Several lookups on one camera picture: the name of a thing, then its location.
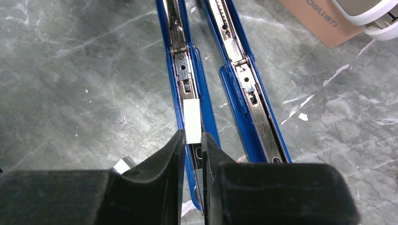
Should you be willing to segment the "blue stapler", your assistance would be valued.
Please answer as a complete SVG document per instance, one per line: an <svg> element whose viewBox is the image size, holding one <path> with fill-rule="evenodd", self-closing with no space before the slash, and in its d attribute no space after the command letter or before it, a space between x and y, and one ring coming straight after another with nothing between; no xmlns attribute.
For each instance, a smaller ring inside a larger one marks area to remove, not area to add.
<svg viewBox="0 0 398 225"><path fill-rule="evenodd" d="M224 61L219 75L248 161L291 163L233 1L204 0L202 3Z"/></svg>
<svg viewBox="0 0 398 225"><path fill-rule="evenodd" d="M220 144L199 49L191 39L185 1L156 1L166 65L179 129L184 130L183 100L199 99L201 128ZM204 211L201 143L185 145L185 168L193 205Z"/></svg>

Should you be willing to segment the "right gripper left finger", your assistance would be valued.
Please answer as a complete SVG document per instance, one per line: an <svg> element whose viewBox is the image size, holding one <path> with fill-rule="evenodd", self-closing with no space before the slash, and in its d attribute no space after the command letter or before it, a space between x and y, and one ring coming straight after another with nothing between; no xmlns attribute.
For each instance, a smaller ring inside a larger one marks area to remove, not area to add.
<svg viewBox="0 0 398 225"><path fill-rule="evenodd" d="M3 225L178 225L185 137L135 167L109 170L10 171L0 177Z"/></svg>

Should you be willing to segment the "metal staple strip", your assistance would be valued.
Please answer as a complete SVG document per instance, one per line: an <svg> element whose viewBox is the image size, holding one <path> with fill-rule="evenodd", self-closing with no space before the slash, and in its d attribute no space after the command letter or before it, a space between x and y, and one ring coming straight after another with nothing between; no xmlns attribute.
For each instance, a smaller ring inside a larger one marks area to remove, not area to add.
<svg viewBox="0 0 398 225"><path fill-rule="evenodd" d="M186 144L201 143L201 114L199 99L183 100L183 117Z"/></svg>
<svg viewBox="0 0 398 225"><path fill-rule="evenodd" d="M137 164L133 161L133 159L129 156L121 158L114 166L113 169L119 173L123 174L124 172L132 169Z"/></svg>

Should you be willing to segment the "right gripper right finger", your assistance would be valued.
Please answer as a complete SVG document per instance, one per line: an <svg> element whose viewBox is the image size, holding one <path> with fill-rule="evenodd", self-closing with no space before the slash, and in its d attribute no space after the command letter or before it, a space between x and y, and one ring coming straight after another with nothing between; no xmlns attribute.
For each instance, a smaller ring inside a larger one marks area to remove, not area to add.
<svg viewBox="0 0 398 225"><path fill-rule="evenodd" d="M207 225L358 225L349 188L319 163L238 163L202 134Z"/></svg>

